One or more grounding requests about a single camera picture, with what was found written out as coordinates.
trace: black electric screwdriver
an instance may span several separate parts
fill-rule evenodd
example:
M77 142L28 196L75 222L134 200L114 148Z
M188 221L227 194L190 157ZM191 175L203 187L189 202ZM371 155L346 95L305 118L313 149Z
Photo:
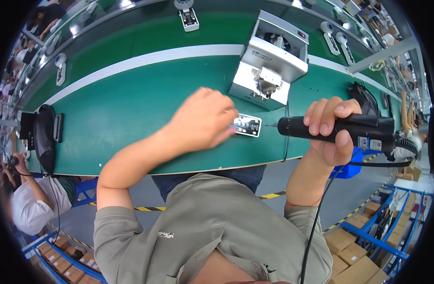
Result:
M278 132L282 135L332 143L335 143L337 133L346 129L351 135L354 146L362 150L391 152L396 146L395 123L390 117L351 114L347 118L337 118L329 136L311 135L308 126L304 125L303 116L283 117L277 125L272 126L277 126Z

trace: label sticker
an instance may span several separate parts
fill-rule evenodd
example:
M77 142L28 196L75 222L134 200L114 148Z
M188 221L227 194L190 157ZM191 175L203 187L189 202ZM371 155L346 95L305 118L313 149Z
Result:
M357 137L357 145L359 148L362 148L362 150L367 150L367 145L370 146L369 144L370 139L367 137L362 137L362 136L358 136Z
M381 140L377 140L377 139L371 139L370 140L370 149L371 150L381 151L382 146L383 146L383 142L381 142Z

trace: gray floor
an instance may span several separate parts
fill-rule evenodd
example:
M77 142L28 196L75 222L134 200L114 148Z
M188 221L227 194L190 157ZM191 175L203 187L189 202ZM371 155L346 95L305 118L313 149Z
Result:
M380 155L371 162L385 162L385 156ZM290 174L299 160L289 160L284 163L274 163L266 167L263 180L256 195L266 195L285 189ZM386 181L393 168L363 167L361 172L351 179L335 179L330 186L321 208L321 225L323 230L338 222L366 201L379 186ZM130 188L133 203L136 207L164 206L157 187L151 177L147 176ZM279 196L264 200L278 214L283 215L286 197ZM97 208L92 205L75 207L62 214L61 230L77 240L93 246L94 218ZM136 216L143 228L147 229L155 223L161 212L136 211ZM57 227L57 218L51 221Z

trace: screwdriver power cord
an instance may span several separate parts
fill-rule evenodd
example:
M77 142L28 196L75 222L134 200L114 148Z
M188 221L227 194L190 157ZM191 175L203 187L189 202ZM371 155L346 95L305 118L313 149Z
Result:
M359 149L352 157L354 158L354 156L357 155L358 152L360 152L362 149ZM335 177L343 170L343 168L346 165L344 165L343 167L341 167L332 177L332 179L329 181L328 185L326 186L326 189L323 192L323 195L321 196L321 201L320 204L318 205L318 210L316 210L316 216L315 216L315 220L313 222L313 226L311 227L311 233L310 233L310 237L308 239L308 243L307 243L307 247L305 248L305 253L304 253L304 259L302 260L302 271L300 273L300 284L304 284L305 281L305 270L307 268L307 259L308 259L308 253L310 252L310 246L311 246L311 240L313 238L313 233L315 232L315 227L316 227L316 223L318 221L318 217L320 215L320 211L321 211L321 205L323 204L323 200L324 200L324 196L327 193L327 190L329 190L329 186L332 184L333 180L335 179Z

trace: white edge strip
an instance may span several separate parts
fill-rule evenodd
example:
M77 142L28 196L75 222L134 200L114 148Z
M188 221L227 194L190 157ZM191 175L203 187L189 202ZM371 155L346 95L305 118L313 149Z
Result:
M310 60L310 62L309 62L310 64L326 67L326 68L329 68L329 69L332 69L335 71L339 71L341 73L345 73L345 74L349 75L348 72L346 71L346 67L344 65L341 65L341 64L338 64L336 62L330 61L328 59L324 59L324 58L314 56L314 55L308 55L308 58ZM392 97L394 97L395 99L397 99L398 101L401 102L401 98L399 98L396 94L394 94L388 88L384 87L383 85L376 82L372 78L369 78L369 77L367 77L361 73L358 73L358 72L353 74L353 76L357 79L365 81L366 83L368 83L370 85L375 86L376 88L380 89L384 93L391 95Z
M83 78L73 82L69 86L63 88L58 93L47 99L44 104L52 105L68 94L83 88L95 81L101 80L105 77L124 72L133 68L146 66L149 64L165 62L169 60L190 58L190 57L203 57L203 56L219 56L219 55L240 55L242 52L242 44L207 44L185 46L173 49L156 51L148 54L143 54L137 57L129 58L113 65L107 66L100 70L95 71Z
M47 99L47 101L45 101L43 104L52 105L57 101L59 101L60 99L66 97L67 95L73 93L74 91L80 88L83 88L86 85L89 85L103 78L133 68L170 61L170 60L191 58L191 57L240 55L243 48L244 48L243 44L206 44L206 45L178 47L178 48L160 50L148 54L143 54L140 56L129 58L127 60L123 60L121 62L97 70L87 76L84 76L83 78L77 80L76 82L73 82L69 86L60 90L51 98ZM310 64L326 67L335 71L339 71L341 73L348 74L346 72L344 65L314 55L308 55L308 58L310 59ZM374 81L373 79L368 78L367 76L362 75L361 73L354 74L354 77L375 86L381 91L388 93L392 97L401 101L401 99L397 95L395 95L393 92L391 92L390 90L382 86L380 83Z

